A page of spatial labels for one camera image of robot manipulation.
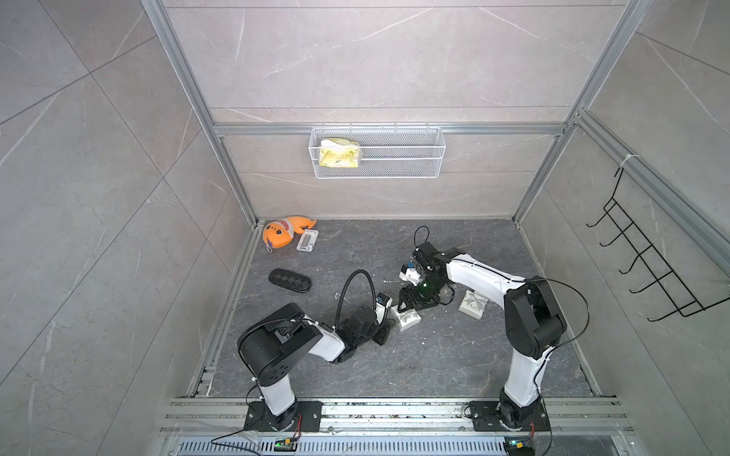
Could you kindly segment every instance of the cable tie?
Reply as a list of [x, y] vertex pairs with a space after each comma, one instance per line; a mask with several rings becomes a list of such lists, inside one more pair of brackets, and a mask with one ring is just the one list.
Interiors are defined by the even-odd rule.
[[624, 164], [626, 163], [626, 161], [628, 161], [628, 160], [629, 160], [629, 158], [631, 158], [631, 157], [641, 157], [641, 155], [636, 155], [636, 154], [626, 154], [626, 158], [624, 158], [624, 159], [623, 159], [623, 161], [621, 162], [621, 164], [620, 164], [620, 165], [618, 165], [618, 167], [619, 167], [619, 168], [623, 168], [623, 165], [624, 165]]

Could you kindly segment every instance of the yellow snack bag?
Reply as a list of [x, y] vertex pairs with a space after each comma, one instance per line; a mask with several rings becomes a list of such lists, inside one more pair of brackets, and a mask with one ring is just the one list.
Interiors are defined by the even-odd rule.
[[329, 168], [357, 168], [360, 165], [360, 144], [341, 138], [323, 139], [319, 164]]

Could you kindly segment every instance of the black mounting plate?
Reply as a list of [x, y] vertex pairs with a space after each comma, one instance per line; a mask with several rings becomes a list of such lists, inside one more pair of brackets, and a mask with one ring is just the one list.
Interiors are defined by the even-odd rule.
[[[302, 432], [319, 432], [319, 424], [322, 420], [322, 403], [318, 401], [302, 401], [297, 403], [296, 413], [301, 414], [301, 431]], [[273, 417], [269, 413], [266, 405], [261, 401], [252, 402], [248, 407], [246, 415], [245, 430], [259, 430], [261, 432], [276, 431], [273, 424]], [[285, 430], [294, 432], [296, 429], [296, 420], [292, 420], [292, 424]]]
[[[476, 431], [504, 431], [505, 429], [500, 424], [499, 419], [501, 418], [497, 406], [499, 401], [472, 401], [469, 402], [469, 413], [471, 414], [472, 424]], [[550, 419], [548, 414], [545, 413], [545, 408], [542, 406], [540, 401], [537, 404], [537, 408], [532, 412], [531, 421], [535, 424], [535, 431], [550, 430]], [[525, 431], [532, 431], [530, 424], [528, 423], [522, 429]]]

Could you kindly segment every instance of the wire mesh basket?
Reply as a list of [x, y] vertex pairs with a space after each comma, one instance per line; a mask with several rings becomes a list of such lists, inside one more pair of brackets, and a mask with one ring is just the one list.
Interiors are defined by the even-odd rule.
[[[360, 144], [359, 166], [320, 166], [320, 144], [327, 138]], [[438, 127], [317, 127], [310, 136], [310, 158], [318, 179], [438, 177], [444, 151], [444, 135]]]

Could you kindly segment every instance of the dark stone floor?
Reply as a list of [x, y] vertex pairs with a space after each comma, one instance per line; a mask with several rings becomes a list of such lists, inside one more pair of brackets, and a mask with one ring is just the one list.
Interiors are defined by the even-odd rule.
[[[429, 241], [439, 250], [459, 247], [503, 271], [536, 274], [527, 248], [510, 220], [322, 220], [313, 252], [292, 244], [268, 253], [261, 242], [255, 252], [234, 319], [213, 377], [211, 395], [242, 397], [252, 385], [251, 373], [236, 354], [236, 340], [246, 328], [275, 309], [296, 302], [316, 320], [332, 323], [347, 276], [358, 268], [373, 278], [376, 292], [397, 301], [403, 285], [401, 265], [413, 251], [413, 231], [431, 230]], [[425, 230], [419, 233], [419, 242]], [[269, 272], [285, 268], [308, 276], [312, 288], [295, 293], [269, 283]], [[498, 396], [507, 381], [512, 347], [504, 334], [503, 311], [493, 305], [481, 320], [458, 311], [465, 288], [456, 288], [449, 306], [420, 313], [416, 326], [391, 333], [384, 347], [368, 342], [347, 362], [334, 365], [313, 356], [291, 372], [299, 397], [317, 396]], [[347, 291], [342, 319], [368, 305], [363, 276]], [[588, 383], [570, 346], [550, 358], [543, 381], [546, 396], [590, 396]]]

